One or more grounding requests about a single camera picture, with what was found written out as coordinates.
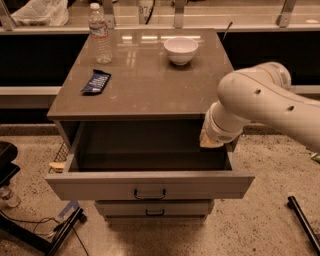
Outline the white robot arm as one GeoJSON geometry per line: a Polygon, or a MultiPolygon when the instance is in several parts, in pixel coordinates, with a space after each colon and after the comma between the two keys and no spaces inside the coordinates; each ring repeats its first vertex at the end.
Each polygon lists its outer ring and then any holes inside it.
{"type": "Polygon", "coordinates": [[[218,100],[205,115],[200,146],[232,142],[250,122],[269,126],[320,152],[320,102],[289,91],[291,76],[280,63],[232,71],[218,84],[218,100]]]}

